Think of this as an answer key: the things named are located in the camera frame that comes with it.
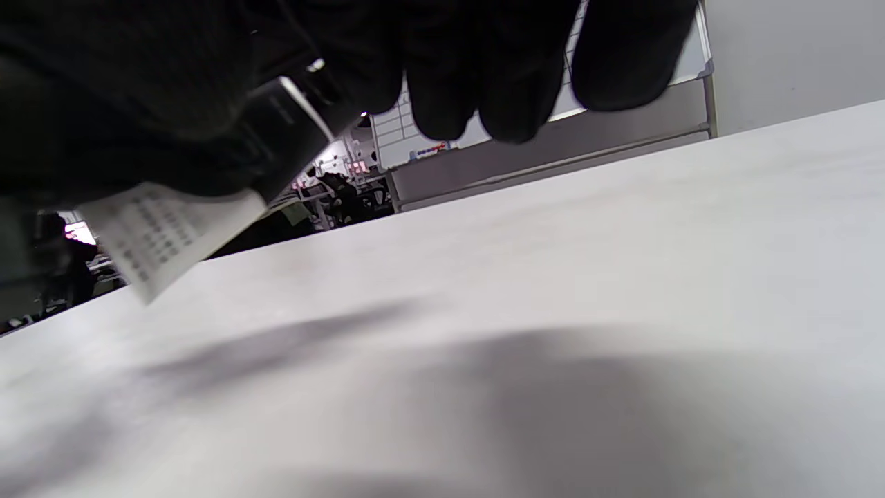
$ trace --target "black glove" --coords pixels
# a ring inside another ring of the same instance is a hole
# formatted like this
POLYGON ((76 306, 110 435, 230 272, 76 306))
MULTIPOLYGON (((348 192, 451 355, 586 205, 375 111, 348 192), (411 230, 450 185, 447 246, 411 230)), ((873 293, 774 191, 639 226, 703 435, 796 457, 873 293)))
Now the black glove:
MULTIPOLYGON (((580 0, 298 0, 290 2, 328 69, 358 106, 383 113, 403 73, 418 128, 455 140, 478 109, 489 134, 531 139, 561 88, 580 0)), ((697 0, 590 0, 574 53, 575 96, 618 111, 660 96, 697 0)))

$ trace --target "printed receipt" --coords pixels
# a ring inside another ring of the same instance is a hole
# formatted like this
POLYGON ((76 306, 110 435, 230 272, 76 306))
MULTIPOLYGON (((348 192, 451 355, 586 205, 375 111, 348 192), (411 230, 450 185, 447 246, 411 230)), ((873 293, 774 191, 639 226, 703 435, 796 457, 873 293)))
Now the printed receipt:
POLYGON ((153 301, 266 210, 265 201, 252 190, 202 198, 156 183, 142 183, 78 207, 119 272, 145 302, 153 301))

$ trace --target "hand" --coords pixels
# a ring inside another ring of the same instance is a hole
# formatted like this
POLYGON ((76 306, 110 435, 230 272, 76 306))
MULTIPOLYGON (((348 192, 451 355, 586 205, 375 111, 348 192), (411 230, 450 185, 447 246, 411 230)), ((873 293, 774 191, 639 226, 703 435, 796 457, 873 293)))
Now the hand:
MULTIPOLYGON (((297 0, 295 17, 345 94, 369 113, 403 74, 420 131, 458 139, 479 110, 500 141, 549 119, 580 0, 297 0)), ((573 58, 576 98, 594 111, 645 105, 673 76, 697 0, 590 0, 573 58)))

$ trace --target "table surface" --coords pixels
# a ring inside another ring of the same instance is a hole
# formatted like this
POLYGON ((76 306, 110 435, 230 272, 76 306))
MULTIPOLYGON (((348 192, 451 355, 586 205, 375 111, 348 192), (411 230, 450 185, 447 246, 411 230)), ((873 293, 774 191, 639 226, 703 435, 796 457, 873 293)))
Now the table surface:
POLYGON ((884 129, 727 136, 13 333, 0 496, 881 497, 884 129))

